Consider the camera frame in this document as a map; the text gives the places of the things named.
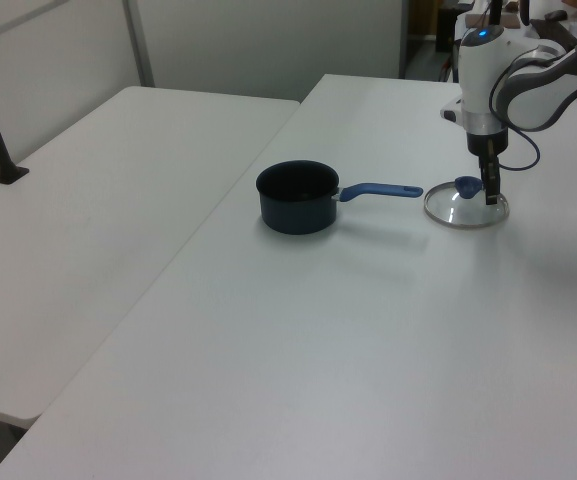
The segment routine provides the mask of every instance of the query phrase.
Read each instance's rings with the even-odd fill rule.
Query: black cable
[[[534,51],[536,49],[533,50],[529,50],[528,52],[524,52],[521,55],[518,55],[512,62],[510,62],[510,65],[508,65],[508,67],[502,72],[501,75],[499,75],[499,78],[497,78],[497,81],[495,82],[495,84],[492,87],[492,90],[490,90],[490,96],[488,97],[488,108],[490,110],[490,112],[494,115],[494,117],[499,120],[503,125],[507,125],[508,128],[510,128],[513,132],[515,132],[517,135],[519,135],[520,137],[522,137],[523,139],[525,139],[528,143],[530,143],[530,145],[532,145],[532,147],[535,149],[535,153],[537,154],[537,158],[535,159],[534,162],[532,162],[530,165],[526,165],[525,167],[507,167],[506,165],[502,165],[501,163],[499,164],[499,168],[503,169],[503,170],[508,170],[511,172],[523,172],[526,170],[530,170],[531,168],[533,168],[535,165],[537,165],[539,163],[539,160],[541,160],[541,151],[539,150],[539,147],[537,146],[537,144],[533,141],[532,138],[530,138],[528,135],[526,135],[524,132],[522,132],[519,127],[517,127],[516,125],[513,125],[512,122],[510,121],[506,121],[504,119],[501,118],[501,116],[495,111],[492,101],[493,101],[493,97],[495,96],[495,91],[497,90],[497,87],[499,86],[499,84],[501,83],[501,80],[504,78],[504,76],[506,76],[506,74],[510,71],[510,69],[512,68],[513,64],[521,57],[523,57],[524,55],[526,55],[527,53],[530,53],[531,51]],[[547,62],[543,62],[541,63],[541,65],[543,66],[545,63],[553,63],[555,60],[558,60],[560,57],[556,57],[553,59],[548,60]]]
[[[484,28],[485,25],[484,23],[486,22],[486,14],[490,11],[490,5],[492,4],[492,1],[488,2],[488,6],[486,7],[486,9],[484,10],[484,13],[481,14],[481,16],[477,19],[477,21],[475,22],[475,26],[474,27],[470,27],[469,29],[466,30],[466,33],[464,33],[463,38],[466,38],[468,36],[468,34],[473,31],[476,27],[476,25],[479,23],[480,27],[479,28]]]

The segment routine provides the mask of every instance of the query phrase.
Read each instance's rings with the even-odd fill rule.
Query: white table
[[[270,231],[257,175],[477,174],[448,84],[326,76],[0,466],[0,480],[577,478],[577,104],[505,174],[508,220],[360,197]],[[533,152],[514,135],[502,157]]]
[[[128,88],[0,185],[0,420],[43,413],[297,106]]]

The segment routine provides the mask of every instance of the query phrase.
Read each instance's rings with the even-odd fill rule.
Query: blue handle
[[[340,202],[347,202],[359,195],[390,195],[391,197],[417,198],[424,193],[423,188],[405,185],[384,185],[383,183],[359,183],[344,188],[339,194]]]

